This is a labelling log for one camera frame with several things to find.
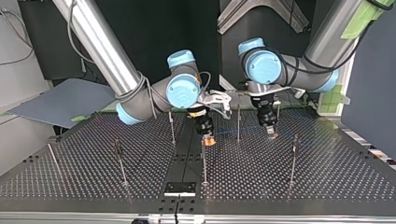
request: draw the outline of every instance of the metal rod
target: metal rod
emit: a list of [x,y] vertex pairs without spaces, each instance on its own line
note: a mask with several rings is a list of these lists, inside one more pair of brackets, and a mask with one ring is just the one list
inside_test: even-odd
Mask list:
[[172,112],[171,111],[169,111],[169,122],[171,123],[171,130],[172,130],[172,143],[173,143],[173,145],[176,143],[176,140],[175,140],[175,128],[174,128],[174,126],[173,126],[173,118],[172,118]]
[[241,128],[240,128],[240,123],[241,123],[241,106],[240,106],[240,104],[238,104],[238,143],[239,143],[239,141],[241,140],[241,138],[240,138],[240,130],[241,130]]
[[47,146],[49,147],[50,155],[51,155],[53,161],[55,162],[56,168],[58,169],[59,175],[60,175],[60,177],[61,177],[61,179],[63,181],[64,178],[62,177],[61,167],[59,166],[59,162],[58,162],[58,160],[55,157],[55,153],[53,151],[52,145],[50,143],[48,143]]
[[[53,3],[69,21],[72,0],[53,0]],[[118,96],[133,91],[141,76],[93,0],[76,0],[72,24],[76,36],[113,91]]]
[[126,179],[126,174],[125,174],[124,166],[123,166],[123,163],[122,163],[122,158],[120,158],[120,167],[121,167],[122,176],[123,176],[123,179],[124,179],[123,184],[124,184],[124,186],[129,186],[128,180]]
[[116,157],[117,157],[117,159],[118,159],[118,161],[120,163],[120,168],[121,168],[122,177],[123,177],[122,185],[124,187],[127,187],[127,186],[129,186],[129,183],[128,183],[128,180],[126,178],[125,168],[124,168],[123,162],[122,162],[122,154],[123,154],[123,152],[122,152],[122,148],[121,148],[121,142],[120,142],[120,139],[118,137],[116,138],[116,140],[114,142],[114,152],[115,152]]
[[58,160],[56,160],[55,153],[53,152],[53,149],[52,149],[52,145],[50,143],[48,143],[47,146],[49,147],[49,152],[50,152],[50,155],[51,155],[53,161],[58,165]]
[[293,151],[293,163],[291,166],[291,174],[290,174],[290,185],[289,185],[290,189],[292,188],[292,186],[294,184],[294,181],[293,181],[294,180],[294,170],[295,170],[298,153],[300,152],[300,139],[299,139],[298,134],[294,135],[292,151]]
[[279,121],[279,115],[280,115],[280,104],[277,105],[276,108],[276,117],[277,117],[277,121]]
[[289,185],[289,189],[292,188],[294,182],[294,169],[295,169],[295,165],[296,165],[296,156],[295,156],[295,152],[293,153],[293,164],[291,166],[291,175],[290,175],[290,185]]
[[204,164],[204,185],[207,185],[207,176],[206,176],[206,146],[202,145],[201,147],[201,157],[203,160],[203,164]]

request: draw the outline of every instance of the metal plate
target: metal plate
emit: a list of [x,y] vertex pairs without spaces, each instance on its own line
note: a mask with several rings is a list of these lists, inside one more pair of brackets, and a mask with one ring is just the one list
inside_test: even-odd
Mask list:
[[[174,115],[177,141],[185,117]],[[127,188],[122,185],[120,163],[114,153],[116,138],[123,148],[122,161],[130,183]],[[175,147],[168,115],[128,126],[115,114],[101,114],[53,146],[59,168],[49,150],[44,150],[28,159],[20,173],[0,186],[2,199],[112,202],[128,204],[128,208],[133,202],[139,204],[137,208],[144,203],[162,204],[163,182]]]
[[[396,173],[329,121],[304,109],[284,110],[271,140],[256,112],[242,112],[238,144],[236,116],[227,122],[213,116],[217,143],[207,151],[209,185],[201,187],[200,212],[396,216],[394,207],[376,208],[396,205]],[[290,187],[295,134],[302,149]]]
[[[255,112],[243,111],[238,144],[236,114],[212,114],[217,144],[207,150],[207,186],[201,161],[187,160],[199,158],[201,139],[184,114],[175,114],[176,148],[167,115],[126,126],[104,114],[54,146],[60,172],[45,150],[1,176],[0,212],[396,217],[396,173],[329,121],[283,110],[279,136],[269,140]],[[290,189],[296,133],[302,150]],[[125,147],[128,189],[113,153],[116,137]],[[196,182],[196,196],[164,198],[175,181]]]

